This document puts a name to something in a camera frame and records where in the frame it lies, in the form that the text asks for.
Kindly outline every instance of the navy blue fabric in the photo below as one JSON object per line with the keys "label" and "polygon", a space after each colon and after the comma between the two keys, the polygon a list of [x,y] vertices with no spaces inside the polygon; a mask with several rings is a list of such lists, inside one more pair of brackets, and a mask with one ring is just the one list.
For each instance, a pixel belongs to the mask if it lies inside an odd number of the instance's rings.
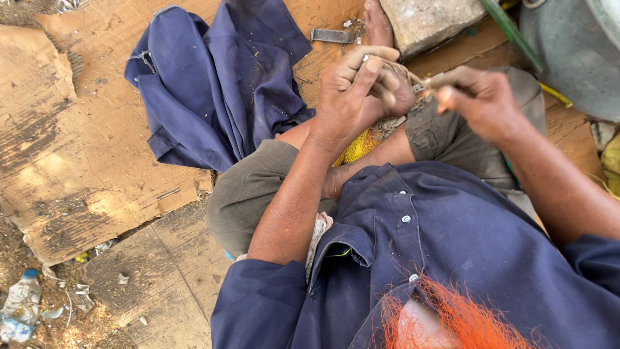
{"label": "navy blue fabric", "polygon": [[586,235],[562,256],[465,171],[435,161],[364,168],[345,183],[334,220],[307,288],[301,263],[230,267],[213,348],[367,348],[373,335],[380,347],[380,300],[405,303],[414,273],[465,285],[541,347],[620,348],[620,241]]}
{"label": "navy blue fabric", "polygon": [[125,78],[157,160],[224,172],[308,120],[291,67],[311,49],[281,0],[224,0],[210,28],[179,6],[155,13]]}

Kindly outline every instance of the plastic bottle cap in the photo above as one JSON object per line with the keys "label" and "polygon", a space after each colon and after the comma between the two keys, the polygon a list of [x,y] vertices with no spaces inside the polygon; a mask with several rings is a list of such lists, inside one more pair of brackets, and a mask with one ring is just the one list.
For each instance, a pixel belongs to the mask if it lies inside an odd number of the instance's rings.
{"label": "plastic bottle cap", "polygon": [[22,279],[31,280],[37,278],[38,272],[34,269],[26,269],[22,274]]}

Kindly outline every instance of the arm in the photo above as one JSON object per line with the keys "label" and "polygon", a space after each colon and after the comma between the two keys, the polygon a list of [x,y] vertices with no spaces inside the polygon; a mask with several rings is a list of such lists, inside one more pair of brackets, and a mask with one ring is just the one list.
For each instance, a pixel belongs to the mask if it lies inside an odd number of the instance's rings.
{"label": "arm", "polygon": [[585,234],[620,239],[620,202],[536,131],[517,107],[504,74],[463,66],[431,84],[443,86],[436,92],[439,112],[457,111],[480,138],[506,155],[556,245]]}
{"label": "arm", "polygon": [[352,125],[362,116],[365,97],[373,88],[383,101],[394,101],[398,80],[381,69],[381,60],[398,58],[387,47],[358,47],[323,72],[317,114],[280,190],[265,210],[250,243],[248,259],[284,265],[304,263],[312,239],[327,169],[357,134]]}

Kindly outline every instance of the shirt sleeve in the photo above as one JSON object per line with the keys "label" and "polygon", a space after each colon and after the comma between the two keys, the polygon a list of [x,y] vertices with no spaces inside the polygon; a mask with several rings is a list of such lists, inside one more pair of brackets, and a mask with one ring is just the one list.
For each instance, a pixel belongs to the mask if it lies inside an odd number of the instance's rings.
{"label": "shirt sleeve", "polygon": [[577,274],[620,297],[620,240],[584,235],[563,252]]}
{"label": "shirt sleeve", "polygon": [[211,316],[213,348],[286,348],[305,298],[302,263],[233,263]]}

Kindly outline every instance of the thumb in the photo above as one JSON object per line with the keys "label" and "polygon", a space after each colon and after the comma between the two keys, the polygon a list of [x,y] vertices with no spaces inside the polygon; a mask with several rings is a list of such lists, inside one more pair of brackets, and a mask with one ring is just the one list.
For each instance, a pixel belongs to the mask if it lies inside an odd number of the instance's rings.
{"label": "thumb", "polygon": [[456,111],[462,116],[469,115],[478,109],[480,102],[452,86],[444,86],[435,93],[439,105],[437,112],[440,114],[446,110]]}
{"label": "thumb", "polygon": [[361,65],[360,70],[355,75],[349,93],[359,98],[366,97],[377,80],[382,65],[383,63],[379,58],[369,56],[369,59]]}

